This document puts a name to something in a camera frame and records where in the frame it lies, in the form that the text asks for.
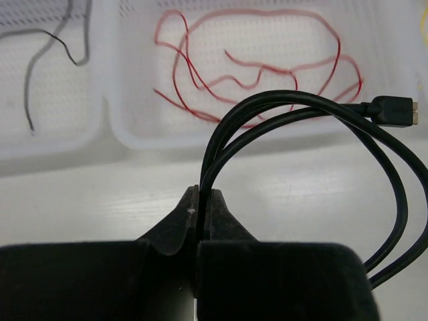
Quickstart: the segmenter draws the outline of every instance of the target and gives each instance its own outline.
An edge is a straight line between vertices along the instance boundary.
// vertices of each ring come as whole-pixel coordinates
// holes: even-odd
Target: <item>black wire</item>
[[[249,110],[245,115],[242,115],[242,117],[237,119],[233,124],[230,124],[227,130],[225,132],[222,132],[221,136],[218,136],[216,133],[217,131],[215,130],[213,133],[213,136],[208,142],[207,150],[203,157],[202,167],[201,167],[201,181],[199,182],[199,184],[202,183],[202,178],[204,177],[209,166],[211,166],[217,153],[223,148],[225,148],[226,144],[229,142],[232,136],[236,134],[236,132],[244,124],[247,124],[251,119],[255,118],[257,115],[263,112],[267,112],[268,110],[271,110],[277,107],[282,107],[282,106],[287,106],[292,104],[293,103],[281,102],[281,103],[268,103],[268,104],[259,105],[256,109]],[[370,108],[368,108],[368,104],[364,104],[364,103],[363,104],[344,104],[343,106],[352,109],[353,112],[356,112],[357,114],[360,114],[363,117],[376,116],[380,112],[377,106],[371,106]]]
[[[211,137],[211,152],[213,150],[218,150],[218,146],[221,144],[221,138],[223,137],[223,133],[227,132],[227,129],[243,115],[251,112],[252,110],[258,109],[260,105],[266,104],[301,104],[311,106],[313,108],[317,108],[319,110],[323,110],[324,112],[331,114],[338,118],[339,120],[348,123],[350,126],[357,128],[366,134],[372,136],[373,138],[379,140],[381,143],[389,147],[396,154],[398,154],[414,171],[420,180],[424,192],[425,198],[427,199],[428,204],[428,170],[425,165],[418,159],[418,157],[409,150],[403,143],[398,141],[396,138],[391,136],[388,132],[385,132],[383,129],[379,128],[377,125],[369,122],[362,116],[354,113],[353,111],[344,108],[343,106],[327,100],[325,98],[308,94],[304,92],[295,92],[291,90],[276,90],[271,92],[264,92],[261,94],[256,94],[241,103],[239,103],[235,108],[233,108],[227,115],[223,118],[223,120],[219,123],[216,130],[214,131],[213,136]],[[295,112],[288,113],[288,117],[294,117],[292,122],[299,121],[299,110]],[[259,126],[263,124],[257,125],[255,128],[249,130],[254,134],[254,130],[260,130]],[[205,176],[203,177],[203,183],[201,184],[201,202],[199,204],[200,210],[204,210],[206,208],[206,204],[204,203],[207,199],[207,195],[211,190],[213,179],[215,179],[216,175],[213,175],[216,167],[221,164],[227,157],[229,153],[232,153],[234,149],[237,148],[237,145],[232,142],[230,146],[228,146],[225,151],[221,152],[219,156],[215,159],[213,164],[207,170]],[[390,166],[385,163],[385,160],[382,158],[377,158],[378,161],[381,162],[384,169],[390,171]],[[395,274],[402,271],[404,268],[409,266],[412,262],[414,262],[428,247],[428,224],[426,224],[424,231],[420,238],[413,244],[408,251],[406,251],[399,259],[388,265],[385,269],[380,271],[378,274],[373,276],[370,281],[372,283],[372,287],[376,288],[381,285],[383,282],[387,281],[389,278],[393,277]]]
[[[58,37],[58,35],[66,27],[68,21],[70,20],[72,11],[73,11],[73,1],[68,0],[66,13],[62,17],[61,23],[56,27],[56,29],[53,33],[50,33],[44,29],[33,28],[33,29],[24,29],[24,30],[17,30],[17,31],[7,31],[7,32],[3,32],[0,34],[0,40],[8,38],[8,37],[15,37],[15,36],[19,36],[19,35],[31,35],[31,34],[37,34],[37,33],[44,33],[44,34],[51,37],[49,39],[49,41],[31,58],[30,62],[28,63],[28,66],[27,66],[27,71],[25,73],[24,94],[23,94],[23,96],[24,96],[24,109],[25,109],[25,116],[27,117],[28,125],[29,125],[32,132],[34,132],[34,124],[33,124],[33,120],[31,119],[31,114],[29,111],[29,85],[30,85],[30,81],[31,81],[31,75],[33,73],[33,69],[34,69],[37,61],[52,48],[52,46],[55,43],[55,40],[60,42],[63,45],[63,47],[67,53],[68,58],[76,67],[84,66],[90,60],[89,29],[90,29],[90,18],[92,16],[92,0],[86,1],[86,12],[85,12],[85,20],[84,20],[85,53],[84,53],[84,57],[79,61],[76,61],[72,57],[70,50],[69,50],[68,46],[66,45],[66,43]]]
[[[244,146],[249,144],[251,141],[257,139],[258,137],[266,134],[271,130],[274,130],[286,124],[290,124],[291,122],[327,115],[327,113],[321,110],[305,108],[302,110],[297,110],[291,113],[282,114],[270,118],[269,120],[263,122],[261,125],[257,125],[255,128],[248,130],[246,133],[236,138],[228,147],[226,147],[225,150],[222,150],[218,154],[215,163],[207,171],[207,174],[204,177],[203,184],[209,184],[213,179],[215,179],[215,177],[217,177],[217,175],[220,173],[220,170],[223,168],[226,162],[232,156],[234,156],[237,151],[241,150]],[[369,135],[361,132],[358,129],[353,128],[347,123],[345,123],[345,125],[349,127],[349,129],[358,137],[358,139],[360,139],[360,141],[367,147],[367,149],[381,164],[382,168],[384,169],[385,173],[389,178],[389,181],[391,182],[397,204],[397,216],[395,219],[393,230],[391,231],[387,240],[382,244],[382,246],[364,264],[367,272],[370,272],[375,267],[377,267],[378,264],[380,264],[380,262],[382,262],[382,260],[384,260],[384,258],[388,256],[388,254],[390,254],[390,252],[399,242],[400,238],[403,236],[408,218],[407,198],[403,182],[401,181],[400,176],[394,165],[389,160],[388,156],[383,152],[383,150]]]

